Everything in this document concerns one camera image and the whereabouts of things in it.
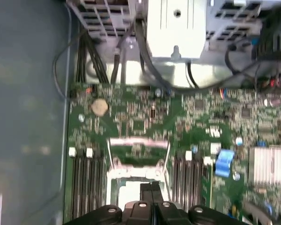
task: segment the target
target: motherboard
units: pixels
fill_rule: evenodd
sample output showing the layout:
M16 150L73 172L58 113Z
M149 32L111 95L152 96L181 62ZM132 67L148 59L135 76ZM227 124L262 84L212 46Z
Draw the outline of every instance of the motherboard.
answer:
M281 93L75 84L71 95L64 222L124 209L158 181L185 211L281 224Z

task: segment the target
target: heatsink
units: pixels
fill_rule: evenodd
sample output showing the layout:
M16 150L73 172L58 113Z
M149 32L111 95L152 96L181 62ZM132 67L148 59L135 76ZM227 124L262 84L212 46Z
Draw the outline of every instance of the heatsink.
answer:
M250 149L248 181L254 185L281 186L280 146Z

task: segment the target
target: integrated circuit chip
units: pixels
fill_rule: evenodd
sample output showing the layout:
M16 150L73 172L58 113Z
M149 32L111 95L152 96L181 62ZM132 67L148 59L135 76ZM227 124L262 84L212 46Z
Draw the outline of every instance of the integrated circuit chip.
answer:
M201 99L195 100L195 109L203 110L204 109L204 100L201 100Z
M251 118L251 109L243 108L241 112L241 117L243 119L249 119Z

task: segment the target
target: black cable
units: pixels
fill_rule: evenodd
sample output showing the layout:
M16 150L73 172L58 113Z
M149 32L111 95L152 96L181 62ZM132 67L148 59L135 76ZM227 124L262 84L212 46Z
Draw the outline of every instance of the black cable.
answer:
M229 58L229 53L230 51L235 51L237 49L237 44L246 40L251 40L251 37L246 37L245 39L241 39L239 41L236 41L235 43L232 43L228 45L227 50L225 52L225 64L229 68L229 70L232 72L233 75L239 73L239 70L235 69L234 66L232 65L230 58ZM253 81L252 77L246 73L244 73L244 76L249 78L251 81Z
M119 65L120 65L120 55L115 54L113 59L113 70L111 73L111 83L116 83L117 81Z
M85 34L83 36L83 38L85 40L86 47L90 54L91 60L94 64L94 69L96 71L96 75L99 79L99 82L100 83L109 83L104 65L103 65L101 57L94 45L93 39L91 38L91 36L89 34Z
M197 85L197 83L195 82L195 80L194 80L194 78L193 78L193 76L192 76L192 68L191 68L191 63L190 62L188 62L187 64L186 64L186 67L187 67L187 73L188 73L188 77L189 77L189 79L191 80L191 82L192 82L192 84L194 85L194 87L195 88L199 88L199 86Z
M117 81L122 44L126 40L126 38L128 38L132 34L133 30L134 30L134 23L130 26L130 28L125 32L125 34L118 41L118 44L117 44L116 50L115 50L115 54L114 54L113 70L111 73L111 83L116 83L116 81Z
M174 92L177 92L179 94L189 94L189 93L194 93L197 92L197 89L193 89L193 88L178 88L175 86L172 86L171 83L169 83L168 81L164 80L162 78L162 76L160 75L160 73L158 72L158 70L155 68L155 66L153 65L148 49L147 49L147 43L144 37L144 30L143 30L143 26L142 26L142 21L141 20L136 20L135 23L135 35L136 35L136 40L137 43L139 45L139 49L140 49L140 53L149 69L149 71L152 73L152 75L155 77L155 79L166 89L166 90L172 90ZM223 81L220 81L218 83L212 84L208 87L204 87L201 88L200 90L208 90L210 88L219 88L221 86L223 86L223 84L225 84L226 82L230 82L235 80L236 77L240 77L240 76L244 76L244 72L246 72L247 70L253 68L254 66L257 65L257 63L259 63L258 61L253 62L252 64L248 65L245 69L243 69L242 71L240 71L239 73L235 74L232 77L229 77Z
M71 40L55 57L53 60L53 78L54 78L54 84L56 87L57 92L60 96L62 96L63 99L67 101L76 101L77 98L70 98L67 97L67 94L63 93L63 91L60 88L59 82L58 82L58 76L57 76L57 61L59 60L60 56L70 47L72 46L76 41L78 41L84 34L86 33L86 30L83 30L79 33L77 37L75 37L73 40Z
M85 75L86 75L86 46L85 46L85 42L84 40L81 40L82 43L81 43L81 61L80 61L80 74L81 74L81 82L82 83L85 83L86 82L86 78L85 78Z
M148 74L146 72L146 69L145 69L145 62L144 62L144 59L142 58L141 54L140 54L140 67L141 67L141 71L142 71L142 74L146 80L146 82L148 82L150 85L152 86L156 86L156 87L161 87L160 84L156 81L156 79L151 76L150 74Z

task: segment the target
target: ram slot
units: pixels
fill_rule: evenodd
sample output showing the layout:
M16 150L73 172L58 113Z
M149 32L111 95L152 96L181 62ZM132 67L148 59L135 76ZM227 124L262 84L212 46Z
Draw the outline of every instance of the ram slot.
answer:
M103 195L103 159L98 158L98 194L97 194L97 208L101 207L103 205L102 202L102 195Z
M80 216L81 210L81 180L82 180L82 158L74 159L74 166L73 166L73 218L77 218Z
M185 209L189 209L191 207L192 202L192 188L193 188L193 169L192 169L192 161L186 162L185 165Z
M174 160L174 176L173 176L173 191L172 191L172 201L177 203L177 182L178 182L178 160Z
M192 206L200 204L202 189L203 163L194 161L193 198Z
M84 202L84 214L90 212L89 202L92 196L89 194L89 186L91 183L91 158L86 159L86 173L85 173L85 202Z

